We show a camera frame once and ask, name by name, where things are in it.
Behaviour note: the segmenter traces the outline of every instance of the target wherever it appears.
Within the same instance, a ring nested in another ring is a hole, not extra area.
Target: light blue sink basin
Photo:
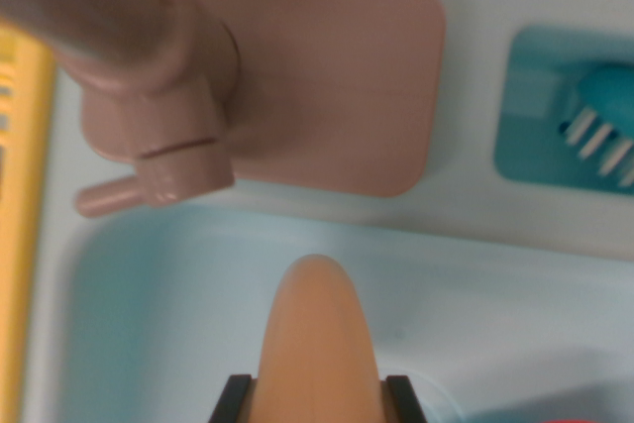
[[[79,254],[57,421],[206,423],[311,253],[347,269],[381,372],[410,374],[430,423],[634,418],[632,264],[183,206]]]

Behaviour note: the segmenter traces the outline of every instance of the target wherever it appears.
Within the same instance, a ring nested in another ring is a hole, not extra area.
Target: yellow edge
[[[38,237],[54,64],[34,39],[15,38],[14,97],[3,104],[9,128],[0,177],[0,422],[18,423],[31,276]]]

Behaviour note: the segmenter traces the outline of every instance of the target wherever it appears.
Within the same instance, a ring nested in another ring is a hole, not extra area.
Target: pink faucet
[[[3,0],[3,15],[49,40],[85,90],[84,136],[135,175],[84,189],[99,216],[231,186],[222,104],[238,77],[231,34],[196,0]]]

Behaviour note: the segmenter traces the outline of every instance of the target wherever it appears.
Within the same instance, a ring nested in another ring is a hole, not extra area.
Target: toy bathroom set
[[[3,423],[634,420],[631,0],[0,16]]]

